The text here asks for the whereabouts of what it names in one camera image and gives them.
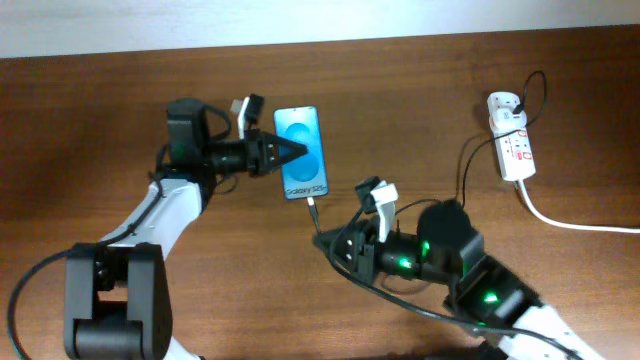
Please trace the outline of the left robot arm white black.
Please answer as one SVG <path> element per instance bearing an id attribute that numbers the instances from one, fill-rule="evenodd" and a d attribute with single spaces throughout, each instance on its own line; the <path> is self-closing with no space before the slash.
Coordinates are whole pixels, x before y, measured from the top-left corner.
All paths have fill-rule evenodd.
<path id="1" fill-rule="evenodd" d="M 145 198 L 116 230 L 97 243 L 75 244 L 67 257 L 63 344 L 69 358 L 194 358 L 173 335 L 166 258 L 223 179 L 268 175 L 308 152 L 257 128 L 263 104 L 258 95 L 244 100 L 237 140 L 229 129 L 209 131 L 209 113 L 231 121 L 224 111 L 195 98 L 168 105 L 169 141 Z"/>

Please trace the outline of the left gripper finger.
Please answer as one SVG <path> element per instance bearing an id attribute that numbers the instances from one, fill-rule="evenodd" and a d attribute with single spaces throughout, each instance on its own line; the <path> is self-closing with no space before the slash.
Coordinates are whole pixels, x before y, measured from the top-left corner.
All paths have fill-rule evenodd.
<path id="1" fill-rule="evenodd" d="M 263 142 L 265 143 L 265 146 L 268 152 L 273 153 L 276 150 L 278 150 L 280 146 L 283 146 L 284 148 L 289 149 L 291 151 L 301 151 L 301 150 L 308 151 L 306 145 L 292 141 L 292 140 L 288 140 L 286 138 L 277 136 L 275 134 L 261 131 L 260 135 L 262 137 Z"/>
<path id="2" fill-rule="evenodd" d="M 281 169 L 284 165 L 293 162 L 294 160 L 301 158 L 308 154 L 307 150 L 291 151 L 287 154 L 277 154 L 268 159 L 266 165 L 266 172 L 273 173 Z"/>

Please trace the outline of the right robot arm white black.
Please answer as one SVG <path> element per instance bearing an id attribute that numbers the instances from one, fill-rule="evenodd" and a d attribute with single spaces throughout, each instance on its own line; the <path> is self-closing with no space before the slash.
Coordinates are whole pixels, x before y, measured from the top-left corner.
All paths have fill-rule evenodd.
<path id="1" fill-rule="evenodd" d="M 484 237 L 461 203 L 424 203 L 413 234 L 394 226 L 382 236 L 383 217 L 356 214 L 346 225 L 314 235 L 313 244 L 352 284 L 482 338 L 479 352 L 484 359 L 599 358 L 535 290 L 486 253 Z M 426 310 L 376 285 L 381 275 L 445 286 L 446 313 Z"/>

